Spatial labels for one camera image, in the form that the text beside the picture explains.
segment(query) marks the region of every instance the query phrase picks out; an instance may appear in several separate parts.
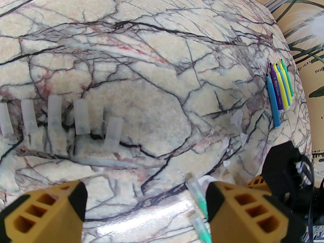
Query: marble surface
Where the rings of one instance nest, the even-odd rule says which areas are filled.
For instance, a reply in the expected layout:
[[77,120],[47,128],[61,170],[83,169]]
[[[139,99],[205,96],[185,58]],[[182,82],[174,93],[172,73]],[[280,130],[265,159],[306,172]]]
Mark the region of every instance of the marble surface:
[[[270,147],[310,154],[300,78],[272,15],[253,0],[0,0],[0,97],[15,133],[0,137],[0,208],[22,192],[82,180],[82,242],[192,242],[193,172],[238,184],[260,173]],[[268,61],[285,59],[295,88],[274,129]],[[47,130],[47,98],[63,96],[62,130]],[[76,136],[85,98],[91,134]],[[37,133],[20,100],[34,100]],[[108,154],[109,116],[125,120]]]

